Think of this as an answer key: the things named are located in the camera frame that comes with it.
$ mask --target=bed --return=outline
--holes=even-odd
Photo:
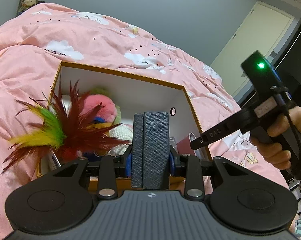
[[[240,110],[212,68],[151,33],[110,16],[38,4],[0,27],[0,173],[12,152],[7,139],[28,131],[27,122],[38,121],[27,112],[15,117],[21,108],[15,100],[42,99],[42,92],[48,96],[61,61],[183,85],[203,130]],[[287,187],[280,171],[250,144],[248,133],[235,132],[209,148],[212,156],[223,156]],[[35,165],[36,160],[27,158],[0,174],[0,239],[12,231],[4,212],[6,197],[29,181]],[[204,182],[210,193],[209,178]]]

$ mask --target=cardboard box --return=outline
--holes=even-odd
[[[106,88],[112,94],[114,103],[121,108],[122,123],[133,125],[136,113],[164,111],[169,113],[169,134],[175,138],[176,143],[188,137],[191,132],[196,137],[202,133],[192,103],[181,85],[107,68],[61,62],[52,88],[57,93],[61,84],[62,94],[67,98],[69,83],[74,85],[77,80],[80,94],[96,86]],[[208,147],[205,150],[208,159],[211,160]],[[51,165],[60,165],[51,153],[40,161],[37,177],[49,171],[49,162]],[[182,180],[183,178],[171,178],[170,182]],[[117,182],[120,189],[126,189],[130,185],[129,179],[118,179]],[[89,189],[96,189],[97,183],[97,179],[91,178]]]

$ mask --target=door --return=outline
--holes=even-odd
[[[293,16],[258,1],[211,67],[233,97],[248,82],[241,63],[255,50],[268,57],[291,24]]]

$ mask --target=feather toy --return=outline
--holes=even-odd
[[[78,152],[99,151],[107,153],[115,146],[129,143],[129,141],[107,136],[109,130],[120,124],[103,128],[97,128],[93,125],[96,114],[103,108],[102,104],[81,115],[89,92],[79,97],[77,84],[78,81],[74,87],[71,84],[69,86],[71,100],[69,111],[66,111],[63,105],[60,86],[58,95],[52,90],[52,102],[49,102],[47,98],[45,100],[34,100],[31,98],[35,103],[32,105],[17,100],[25,108],[16,115],[23,111],[31,111],[44,122],[43,124],[28,123],[36,130],[30,134],[10,139],[13,145],[9,149],[15,147],[15,150],[4,160],[3,163],[8,163],[8,165],[3,169],[2,173],[26,156],[34,155],[42,158],[49,153],[50,149],[52,149],[58,159],[71,161],[78,157]],[[46,109],[43,102],[51,106],[53,111]]]

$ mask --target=human hand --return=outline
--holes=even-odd
[[[297,130],[301,133],[301,108],[296,106],[289,110],[289,116],[292,119],[292,123]],[[289,128],[289,122],[286,116],[280,114],[276,121],[267,129],[267,133],[271,137],[279,136]],[[280,143],[263,144],[256,138],[250,137],[250,142],[257,147],[258,152],[264,157],[264,159],[273,164],[274,167],[285,170],[291,166],[290,158],[291,153],[288,150],[283,150]]]

